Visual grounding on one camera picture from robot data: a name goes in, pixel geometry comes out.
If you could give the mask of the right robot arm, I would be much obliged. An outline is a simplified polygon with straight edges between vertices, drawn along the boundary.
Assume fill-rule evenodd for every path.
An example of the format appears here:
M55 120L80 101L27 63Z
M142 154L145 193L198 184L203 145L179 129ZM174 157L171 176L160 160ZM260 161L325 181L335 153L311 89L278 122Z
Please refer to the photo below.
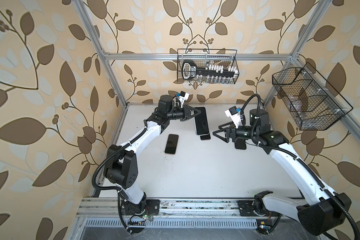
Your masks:
M253 211L258 216L276 212L296 220L312 235L325 235L348 220L354 231L354 238L360 239L357 223L349 213L351 199L338 194L327 185L297 154L289 140L279 131L271 129L269 114L262 109L250 110L250 124L245 124L243 109L231 107L225 111L230 122L220 125L213 135L222 141L235 143L235 147L245 150L251 140L254 146L263 149L288 174L298 187L303 199L277 195L273 191L263 191L254 196Z

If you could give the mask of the black tool in basket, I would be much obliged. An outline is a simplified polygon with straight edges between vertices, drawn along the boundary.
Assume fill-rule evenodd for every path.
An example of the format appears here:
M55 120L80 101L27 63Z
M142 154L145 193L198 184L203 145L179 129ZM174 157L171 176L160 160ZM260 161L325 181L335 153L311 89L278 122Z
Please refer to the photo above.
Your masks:
M212 80L212 79L228 79L234 80L239 76L239 70L235 66L212 65L206 62L204 67L200 67L191 60L185 60L181 66L181 76L184 80Z

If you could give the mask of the purple phone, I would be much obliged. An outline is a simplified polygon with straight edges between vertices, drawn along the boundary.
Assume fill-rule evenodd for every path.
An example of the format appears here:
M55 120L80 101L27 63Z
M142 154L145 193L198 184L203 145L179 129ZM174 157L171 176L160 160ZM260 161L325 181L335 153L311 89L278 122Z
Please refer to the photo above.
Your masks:
M201 139L202 141L210 140L210 139L211 139L211 136L210 136L210 134L202 135L202 136L200 136L200 139Z

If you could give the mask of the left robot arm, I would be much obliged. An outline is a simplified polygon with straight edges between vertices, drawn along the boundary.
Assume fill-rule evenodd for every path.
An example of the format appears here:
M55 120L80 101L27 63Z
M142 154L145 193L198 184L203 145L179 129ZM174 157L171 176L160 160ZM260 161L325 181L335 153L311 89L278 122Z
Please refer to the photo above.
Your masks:
M180 92L174 97L163 95L153 113L144 120L144 127L120 146L109 147L105 160L97 169L103 171L108 187L96 186L100 191L115 190L121 198L133 205L144 207L146 193L136 183L138 156L156 137L164 132L170 121L188 121L201 114L200 110L186 104L189 94Z

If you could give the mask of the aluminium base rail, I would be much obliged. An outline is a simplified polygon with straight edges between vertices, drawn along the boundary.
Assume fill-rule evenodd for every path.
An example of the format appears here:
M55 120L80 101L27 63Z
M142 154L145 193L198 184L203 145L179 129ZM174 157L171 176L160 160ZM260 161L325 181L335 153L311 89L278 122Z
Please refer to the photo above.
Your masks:
M117 198L84 198L77 217L117 217L148 215L164 218L273 218L278 214L287 215L307 202L302 198L283 198L282 207L268 207L260 213L255 211L253 198L243 199L192 199L192 198L147 198L140 204L132 204Z

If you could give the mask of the black phone case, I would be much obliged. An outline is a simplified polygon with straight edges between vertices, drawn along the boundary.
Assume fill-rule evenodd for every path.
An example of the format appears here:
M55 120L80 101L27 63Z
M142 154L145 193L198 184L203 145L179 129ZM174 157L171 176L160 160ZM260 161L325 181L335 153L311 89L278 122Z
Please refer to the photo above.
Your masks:
M235 141L235 149L237 150L246 150L247 149L247 143L244 139L237 139Z

